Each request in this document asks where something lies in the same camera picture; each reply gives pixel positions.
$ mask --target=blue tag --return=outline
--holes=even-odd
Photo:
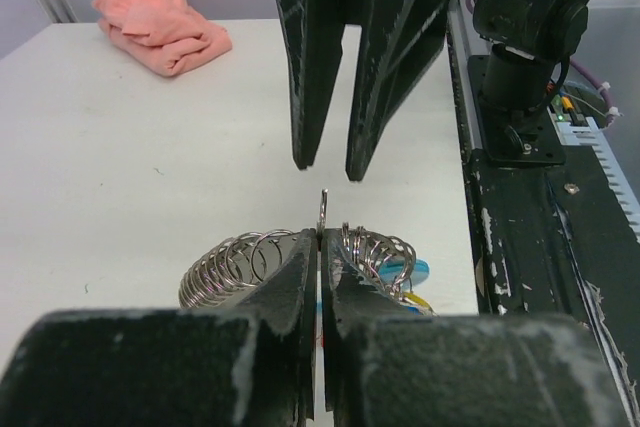
[[[404,268],[404,262],[402,260],[391,261],[385,263],[382,267],[380,267],[380,278],[387,283],[393,282]],[[418,284],[421,284],[425,280],[429,278],[429,264],[427,264],[424,260],[416,260],[416,266],[413,269],[413,274],[411,274],[411,282],[415,287]],[[409,281],[407,280],[403,288],[409,288]]]

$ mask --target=key ring bundle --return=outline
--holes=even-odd
[[[326,223],[326,205],[325,190],[317,225],[320,236]],[[412,293],[411,274],[416,265],[416,252],[410,244],[362,226],[350,229],[346,222],[342,224],[341,233],[351,261],[365,276],[403,305],[418,313],[434,314],[426,301]],[[247,232],[222,241],[185,273],[178,291],[180,306],[237,304],[280,267],[296,241],[297,233],[285,229]],[[391,279],[382,275],[389,266],[396,267],[395,270],[400,268]]]

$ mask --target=folded cloth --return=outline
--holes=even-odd
[[[231,50],[227,31],[187,0],[94,0],[98,25],[120,49],[154,72],[171,77]]]

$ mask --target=black metal frame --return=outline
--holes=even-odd
[[[518,169],[472,149],[465,111],[477,106],[465,105],[449,45],[480,310],[571,315],[613,356],[640,422],[640,329],[630,328],[640,325],[640,244],[607,176],[591,147],[562,147],[564,165]]]

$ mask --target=white table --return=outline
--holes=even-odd
[[[291,157],[277,21],[223,23],[234,50],[176,79],[93,24],[53,25],[0,61],[0,364],[55,309],[176,307],[185,270],[222,239],[348,220],[412,243],[417,293],[477,312],[449,63],[393,118],[364,182],[344,172],[358,30],[314,167]]]

